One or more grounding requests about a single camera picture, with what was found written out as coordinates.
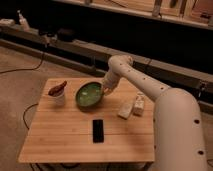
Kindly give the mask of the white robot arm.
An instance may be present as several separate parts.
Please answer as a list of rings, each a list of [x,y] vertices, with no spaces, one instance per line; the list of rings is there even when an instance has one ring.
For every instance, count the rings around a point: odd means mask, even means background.
[[[128,55],[114,55],[103,88],[111,93],[122,77],[154,102],[156,171],[208,171],[201,111],[195,97],[132,67]]]

